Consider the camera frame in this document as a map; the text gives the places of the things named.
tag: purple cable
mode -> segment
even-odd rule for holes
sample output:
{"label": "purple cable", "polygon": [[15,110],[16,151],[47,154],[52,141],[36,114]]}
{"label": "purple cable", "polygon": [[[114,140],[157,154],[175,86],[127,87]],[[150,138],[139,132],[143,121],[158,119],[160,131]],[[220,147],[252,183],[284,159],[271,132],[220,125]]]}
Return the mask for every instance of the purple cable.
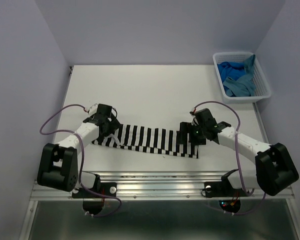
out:
{"label": "purple cable", "polygon": [[107,196],[107,195],[103,195],[103,194],[99,194],[99,193],[97,193],[97,192],[94,192],[94,191],[92,191],[92,190],[89,190],[87,187],[85,187],[84,185],[83,185],[83,183],[82,183],[82,171],[83,171],[83,165],[84,165],[84,157],[85,157],[85,155],[84,155],[84,145],[83,145],[83,141],[82,141],[82,139],[81,139],[81,136],[80,135],[78,135],[78,134],[76,134],[74,131],[72,131],[72,130],[65,130],[65,129],[61,129],[61,130],[55,130],[55,131],[52,131],[52,132],[42,132],[42,130],[43,130],[43,128],[45,127],[45,125],[52,119],[52,118],[54,118],[57,114],[59,114],[61,111],[63,111],[64,109],[67,109],[67,108],[69,108],[69,107],[81,107],[81,108],[83,108],[84,109],[84,111],[85,111],[85,107],[84,106],[82,106],[82,105],[80,105],[80,104],[70,104],[70,105],[67,105],[67,106],[65,106],[65,107],[63,107],[62,109],[60,109],[59,111],[57,111],[55,114],[53,114],[49,119],[47,119],[44,123],[43,123],[43,125],[41,126],[41,128],[40,128],[40,134],[42,134],[42,135],[51,135],[51,134],[56,134],[56,133],[70,133],[70,134],[74,134],[77,138],[78,138],[78,140],[79,140],[79,142],[80,142],[80,147],[81,147],[81,154],[82,154],[82,160],[81,160],[81,167],[80,167],[80,171],[79,171],[79,184],[81,185],[81,187],[85,190],[85,191],[87,191],[87,192],[89,192],[89,193],[91,193],[91,194],[93,194],[94,196],[96,196],[96,197],[100,197],[100,198],[104,198],[104,199],[115,199],[115,200],[117,200],[117,201],[119,201],[119,206],[116,208],[116,209],[114,209],[113,211],[111,211],[111,212],[109,212],[109,213],[106,213],[106,214],[104,214],[104,215],[91,215],[91,214],[88,214],[88,215],[90,215],[90,216],[92,216],[92,217],[95,217],[95,218],[101,218],[101,217],[107,217],[107,216],[109,216],[109,215],[112,215],[113,213],[115,213],[117,210],[119,210],[119,208],[122,206],[122,201],[119,199],[119,198],[117,198],[117,197],[115,197],[115,196]]}
{"label": "purple cable", "polygon": [[199,103],[197,106],[194,107],[194,109],[196,109],[198,106],[200,105],[203,105],[203,104],[220,104],[220,105],[223,105],[225,106],[226,108],[230,109],[234,115],[236,116],[236,118],[238,119],[238,126],[236,127],[235,129],[235,139],[234,139],[234,144],[235,144],[235,156],[236,156],[236,163],[238,165],[238,170],[239,170],[239,175],[240,175],[240,180],[241,180],[241,184],[242,184],[242,189],[244,191],[244,193],[247,195],[247,196],[251,196],[253,193],[254,193],[254,189],[252,189],[251,192],[247,191],[246,188],[245,188],[245,185],[244,185],[244,181],[243,181],[243,175],[242,175],[242,169],[241,169],[241,164],[240,164],[240,158],[239,158],[239,146],[238,146],[238,134],[237,132],[239,131],[239,128],[241,126],[241,120],[240,120],[240,117],[238,115],[238,113],[233,109],[231,108],[230,106],[224,104],[224,103],[221,103],[221,102],[218,102],[218,101],[205,101],[205,102],[202,102],[202,103]]}

